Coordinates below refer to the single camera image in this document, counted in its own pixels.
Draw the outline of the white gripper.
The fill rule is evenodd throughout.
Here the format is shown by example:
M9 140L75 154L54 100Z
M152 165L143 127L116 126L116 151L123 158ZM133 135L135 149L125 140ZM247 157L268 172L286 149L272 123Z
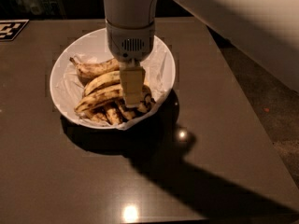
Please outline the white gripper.
M111 54L128 66L120 70L123 99L128 108L138 107L142 100L145 70L139 66L152 50L155 23L141 28L123 28L106 21L107 43Z

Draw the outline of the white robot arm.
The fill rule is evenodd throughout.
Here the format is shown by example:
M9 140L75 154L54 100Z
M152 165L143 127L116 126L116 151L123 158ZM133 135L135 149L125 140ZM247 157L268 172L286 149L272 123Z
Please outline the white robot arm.
M299 0L173 0L247 54L288 88L299 91ZM149 57L157 0L104 0L107 42L121 81Z

